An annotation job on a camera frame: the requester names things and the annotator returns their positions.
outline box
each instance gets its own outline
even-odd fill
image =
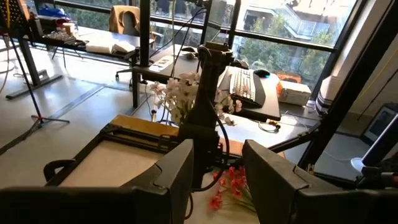
[[[311,90],[301,83],[280,81],[277,86],[278,100],[283,103],[305,106],[311,97]]]

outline monitor arm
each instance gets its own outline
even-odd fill
[[[208,42],[199,46],[198,53],[203,68],[195,105],[178,131],[180,140],[193,139],[192,187],[194,189],[201,188],[206,168],[211,166],[215,159],[215,151],[220,141],[215,131],[217,115],[214,109],[218,77],[234,60],[233,53],[226,44]]]

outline gray floor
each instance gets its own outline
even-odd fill
[[[36,49],[32,49],[32,52],[38,69],[47,69],[49,75],[55,73],[64,75],[62,80],[35,92],[44,116],[57,113],[79,96],[98,88],[99,85],[95,83],[127,88],[129,74],[121,75],[120,82],[114,80],[115,72],[124,69],[123,66],[67,56],[67,69],[65,69],[61,54],[57,54],[54,61],[51,61],[51,53]],[[10,55],[14,60],[15,55],[12,52]],[[5,59],[6,53],[0,53],[0,60]],[[30,115],[35,114],[29,96],[12,101],[5,99],[6,94],[24,86],[21,78],[12,76],[16,72],[21,72],[19,65],[9,74],[4,92],[0,95],[0,123],[2,124],[0,147],[26,131],[33,123]],[[4,74],[0,74],[0,85],[3,81]],[[131,107],[131,97],[128,91],[103,88],[61,117],[69,119],[70,124],[50,123],[5,152],[0,156],[0,188],[12,185],[44,185],[45,179],[42,174],[44,165],[56,159],[73,157],[106,123]],[[134,116],[149,119],[147,105],[141,106]],[[264,146],[271,146],[289,139],[315,123],[314,120],[295,118],[287,113],[282,117],[282,128],[279,133],[273,134],[261,131],[257,123],[248,119],[234,117],[234,120],[238,125],[227,127],[230,139],[241,141],[254,139]],[[359,139],[336,134],[326,149],[326,152],[334,158],[323,154],[316,164],[316,171],[354,179],[358,173],[350,166],[348,159],[363,156],[368,148],[369,146]],[[292,162],[297,162],[304,150],[304,145],[298,146],[295,149],[289,149],[285,155]]]

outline paper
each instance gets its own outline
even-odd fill
[[[171,65],[174,61],[174,58],[172,55],[166,55],[162,57],[160,60],[156,61],[153,65],[149,67],[149,70],[153,72],[160,72],[163,69],[167,68],[169,65]]]

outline window frame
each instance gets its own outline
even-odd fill
[[[238,17],[239,17],[239,11],[241,8],[241,1],[242,0],[236,0],[234,9],[233,9],[233,16],[231,18],[231,27],[230,29],[227,29],[225,27],[220,27],[220,32],[224,34],[228,34],[228,44],[229,46],[233,46],[233,42],[236,36],[239,37],[245,37],[245,38],[252,38],[252,39],[257,39],[257,40],[265,40],[269,42],[275,42],[278,44],[285,44],[285,45],[291,45],[295,47],[303,47],[307,49],[313,49],[313,50],[321,50],[324,52],[329,52],[330,56],[329,59],[326,62],[325,67],[323,68],[323,71],[317,80],[317,83],[315,85],[315,88],[312,91],[312,99],[316,99],[318,92],[320,90],[320,86],[322,84],[322,80],[324,80],[326,77],[328,77],[331,74],[331,71],[333,70],[333,67],[335,66],[338,57],[340,56],[343,47],[345,46],[349,35],[351,34],[351,31],[354,28],[355,23],[358,20],[359,15],[361,14],[364,6],[366,5],[368,0],[356,0],[354,7],[352,8],[347,21],[345,22],[343,29],[340,32],[340,35],[338,39],[336,40],[336,44],[334,47],[329,46],[329,45],[320,45],[320,44],[313,44],[310,42],[303,42],[299,40],[292,40],[292,39],[287,39],[283,37],[274,37],[271,35],[265,35],[265,34],[257,34],[254,32],[248,32],[244,30],[236,30],[236,26],[238,23]],[[94,6],[90,4],[84,4],[84,3],[78,3],[78,2],[71,2],[67,0],[34,0],[36,8],[39,8],[39,6],[43,3],[49,3],[49,4],[55,4],[58,6],[66,6],[66,7],[73,7],[76,9],[83,9],[87,11],[93,11],[93,12],[101,12],[101,13],[107,13],[110,14],[111,9],[108,7],[103,7],[103,6]],[[128,0],[128,5],[130,6],[138,6],[138,0]],[[187,24],[187,27],[195,28],[195,29],[201,29],[202,33],[205,34],[206,27],[205,24],[208,24],[208,26],[212,26],[214,24],[210,24],[208,22],[208,15],[206,13],[205,16],[205,22],[203,24],[199,23],[192,23],[192,24]],[[150,15],[150,21],[153,22],[162,22],[165,24],[172,24],[172,20],[170,18],[165,18],[165,17],[160,17],[160,16],[153,16]],[[183,20],[175,20],[174,23],[181,26],[185,23],[186,21]]]

